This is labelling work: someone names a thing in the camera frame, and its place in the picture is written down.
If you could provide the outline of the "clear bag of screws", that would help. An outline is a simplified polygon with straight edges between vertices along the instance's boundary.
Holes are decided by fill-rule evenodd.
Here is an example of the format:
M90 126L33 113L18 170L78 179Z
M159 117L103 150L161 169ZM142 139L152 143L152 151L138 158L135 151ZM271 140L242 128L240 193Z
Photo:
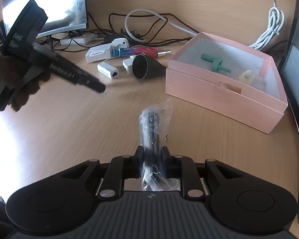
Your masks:
M180 189L178 179L167 178L162 163L162 147L167 145L172 100L144 109L139 115L140 145L144 148L141 182L144 191L161 192Z

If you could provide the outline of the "red blue toothpaste tube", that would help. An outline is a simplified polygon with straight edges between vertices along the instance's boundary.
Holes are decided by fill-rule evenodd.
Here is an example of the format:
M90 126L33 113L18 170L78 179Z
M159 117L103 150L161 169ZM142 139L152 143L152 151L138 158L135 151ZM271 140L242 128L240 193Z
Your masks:
M152 58L164 57L171 54L171 50L157 49L148 46L136 46L132 48L114 48L112 50L112 57L130 57L132 55L146 55Z

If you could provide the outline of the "green plastic crank handle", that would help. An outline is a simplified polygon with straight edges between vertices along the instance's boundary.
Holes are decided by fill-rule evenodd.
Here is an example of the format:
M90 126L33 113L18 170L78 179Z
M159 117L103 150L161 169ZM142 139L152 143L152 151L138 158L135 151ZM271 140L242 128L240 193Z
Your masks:
M221 58L203 53L203 54L201 54L201 59L212 63L212 71L213 72L223 71L223 72L231 73L231 71L232 71L232 70L222 66L223 60Z

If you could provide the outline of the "white power strip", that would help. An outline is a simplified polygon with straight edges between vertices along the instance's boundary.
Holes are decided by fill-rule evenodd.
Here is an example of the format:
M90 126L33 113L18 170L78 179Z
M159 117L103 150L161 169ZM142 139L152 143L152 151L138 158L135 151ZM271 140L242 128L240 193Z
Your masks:
M78 37L72 37L72 38L62 38L60 40L60 44L63 46L66 45L87 45L90 44L93 40L95 40L96 35L92 33L84 34L82 36Z

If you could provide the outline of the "left computer monitor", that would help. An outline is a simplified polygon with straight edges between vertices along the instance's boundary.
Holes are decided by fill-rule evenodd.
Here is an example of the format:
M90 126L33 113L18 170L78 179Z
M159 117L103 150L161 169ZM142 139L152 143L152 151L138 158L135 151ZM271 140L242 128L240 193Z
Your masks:
M30 0L2 0L2 15L8 33L22 9ZM47 21L37 37L54 35L89 26L86 0L34 0L42 8Z

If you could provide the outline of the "white boxy power adapter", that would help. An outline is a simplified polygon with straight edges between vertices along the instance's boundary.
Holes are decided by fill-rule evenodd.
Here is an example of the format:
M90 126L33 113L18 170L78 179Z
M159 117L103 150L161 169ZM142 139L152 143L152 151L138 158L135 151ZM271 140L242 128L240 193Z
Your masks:
M90 48L86 55L86 61L88 63L104 61L112 57L112 46L111 43L102 44Z

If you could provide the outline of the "black rubber funnel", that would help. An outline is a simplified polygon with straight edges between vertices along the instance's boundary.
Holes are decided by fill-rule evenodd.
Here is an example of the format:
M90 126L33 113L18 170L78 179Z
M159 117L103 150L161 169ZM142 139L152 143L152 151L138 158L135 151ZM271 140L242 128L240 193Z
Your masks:
M132 74L137 80L153 79L165 76L166 67L152 57L137 55L132 62Z

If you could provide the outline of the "pink open cardboard box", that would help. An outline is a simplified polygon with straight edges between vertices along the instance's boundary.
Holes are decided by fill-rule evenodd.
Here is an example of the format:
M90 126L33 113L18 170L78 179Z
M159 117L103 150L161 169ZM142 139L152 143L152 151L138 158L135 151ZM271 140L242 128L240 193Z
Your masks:
M212 71L209 54L223 60L231 73ZM252 85L237 81L252 70ZM284 116L288 102L273 58L238 42L201 32L168 63L167 94L204 107L269 134Z

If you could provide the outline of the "white round travel plug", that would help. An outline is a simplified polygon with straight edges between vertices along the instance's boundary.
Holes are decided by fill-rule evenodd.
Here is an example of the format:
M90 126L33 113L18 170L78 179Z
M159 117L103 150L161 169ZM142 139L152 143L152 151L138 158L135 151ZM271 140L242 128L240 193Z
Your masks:
M113 48L128 48L130 46L128 39L126 38L115 38L111 42Z

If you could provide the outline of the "yellowish object in box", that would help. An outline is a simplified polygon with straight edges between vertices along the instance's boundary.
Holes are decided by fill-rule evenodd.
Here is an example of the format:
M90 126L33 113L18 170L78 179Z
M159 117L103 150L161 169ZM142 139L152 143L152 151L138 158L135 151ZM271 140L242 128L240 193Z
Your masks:
M254 73L252 70L246 70L237 77L237 81L244 83L246 85L252 85L254 80Z

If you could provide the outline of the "small white wall charger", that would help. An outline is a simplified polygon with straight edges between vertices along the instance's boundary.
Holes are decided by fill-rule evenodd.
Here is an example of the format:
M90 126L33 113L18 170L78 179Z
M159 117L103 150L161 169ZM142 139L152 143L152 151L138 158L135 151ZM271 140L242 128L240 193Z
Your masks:
M119 66L119 71L125 71L127 74L132 74L132 65L133 65L134 58L124 59L122 61L122 66Z

